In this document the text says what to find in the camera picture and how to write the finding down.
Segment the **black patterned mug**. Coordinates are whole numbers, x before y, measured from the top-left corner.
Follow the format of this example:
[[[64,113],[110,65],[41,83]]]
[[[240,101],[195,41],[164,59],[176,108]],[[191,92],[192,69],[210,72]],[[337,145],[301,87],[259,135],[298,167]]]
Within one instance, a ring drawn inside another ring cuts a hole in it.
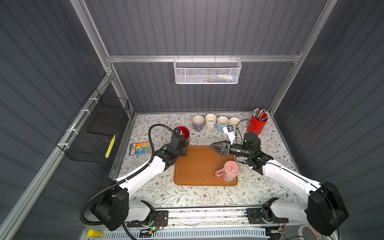
[[[185,126],[179,126],[174,129],[174,132],[176,134],[182,135],[187,139],[187,145],[190,144],[190,131],[187,127]]]

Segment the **pink patterned mug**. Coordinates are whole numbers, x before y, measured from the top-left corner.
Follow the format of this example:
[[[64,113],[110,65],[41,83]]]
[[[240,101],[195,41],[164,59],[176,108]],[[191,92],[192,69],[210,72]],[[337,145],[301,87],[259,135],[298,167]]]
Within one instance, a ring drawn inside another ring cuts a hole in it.
[[[222,178],[224,181],[233,182],[239,174],[240,167],[234,161],[227,161],[223,168],[215,172],[215,177]]]

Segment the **light blue mug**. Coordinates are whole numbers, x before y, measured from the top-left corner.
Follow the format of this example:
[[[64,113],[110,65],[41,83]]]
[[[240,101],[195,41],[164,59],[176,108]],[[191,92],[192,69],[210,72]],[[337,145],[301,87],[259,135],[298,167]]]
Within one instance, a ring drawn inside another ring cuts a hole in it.
[[[219,133],[224,133],[224,127],[229,125],[229,119],[227,117],[221,116],[217,118],[217,130]]]

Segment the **light green mug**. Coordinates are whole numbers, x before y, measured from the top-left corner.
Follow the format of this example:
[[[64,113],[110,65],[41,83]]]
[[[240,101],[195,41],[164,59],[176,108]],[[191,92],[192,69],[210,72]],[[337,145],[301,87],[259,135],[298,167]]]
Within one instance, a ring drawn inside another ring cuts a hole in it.
[[[232,126],[234,129],[236,129],[239,122],[240,122],[240,119],[235,118],[235,117],[232,117],[229,119],[229,125]]]

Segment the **orange plastic tray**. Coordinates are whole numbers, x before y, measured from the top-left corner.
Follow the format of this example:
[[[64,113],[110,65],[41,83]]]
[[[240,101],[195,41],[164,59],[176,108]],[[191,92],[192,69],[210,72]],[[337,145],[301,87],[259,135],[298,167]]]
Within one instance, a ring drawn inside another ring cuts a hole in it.
[[[238,179],[226,182],[215,176],[227,161],[233,160],[234,157],[220,156],[208,146],[189,146],[187,156],[175,164],[174,182],[179,186],[236,186]]]

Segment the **white mug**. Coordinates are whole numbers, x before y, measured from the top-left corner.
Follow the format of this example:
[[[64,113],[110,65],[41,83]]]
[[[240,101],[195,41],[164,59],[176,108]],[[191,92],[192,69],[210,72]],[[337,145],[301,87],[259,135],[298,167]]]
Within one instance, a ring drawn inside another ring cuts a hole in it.
[[[217,123],[217,116],[214,114],[207,114],[205,117],[207,129],[214,129]]]

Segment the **purple mug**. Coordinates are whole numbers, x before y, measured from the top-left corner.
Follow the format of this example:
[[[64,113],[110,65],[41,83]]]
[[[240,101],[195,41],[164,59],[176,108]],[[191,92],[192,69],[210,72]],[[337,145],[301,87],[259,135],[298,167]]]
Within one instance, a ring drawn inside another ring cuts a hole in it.
[[[201,132],[205,125],[205,118],[197,115],[193,117],[193,129],[197,132]]]

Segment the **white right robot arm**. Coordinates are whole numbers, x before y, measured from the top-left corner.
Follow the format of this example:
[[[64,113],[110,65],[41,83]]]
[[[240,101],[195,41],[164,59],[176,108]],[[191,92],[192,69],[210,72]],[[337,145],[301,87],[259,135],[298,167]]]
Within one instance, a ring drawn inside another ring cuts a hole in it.
[[[257,134],[245,133],[241,144],[222,141],[211,144],[210,148],[221,156],[245,158],[251,170],[278,181],[303,200],[299,203],[270,198],[260,212],[265,223],[283,218],[297,220],[310,224],[324,236],[331,236],[348,219],[349,212],[334,184],[319,183],[281,165],[262,152]]]

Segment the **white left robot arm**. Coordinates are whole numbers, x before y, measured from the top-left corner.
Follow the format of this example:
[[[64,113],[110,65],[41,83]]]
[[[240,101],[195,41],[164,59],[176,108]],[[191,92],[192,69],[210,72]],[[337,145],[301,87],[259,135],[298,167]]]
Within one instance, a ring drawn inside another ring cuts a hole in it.
[[[188,139],[183,136],[183,130],[175,128],[172,134],[170,142],[159,150],[149,141],[152,153],[143,165],[116,180],[107,178],[102,189],[82,206],[80,221],[88,226],[104,225],[110,231],[126,227],[128,222],[150,226],[155,208],[146,201],[131,203],[131,198],[148,181],[173,166],[179,157],[187,155]]]

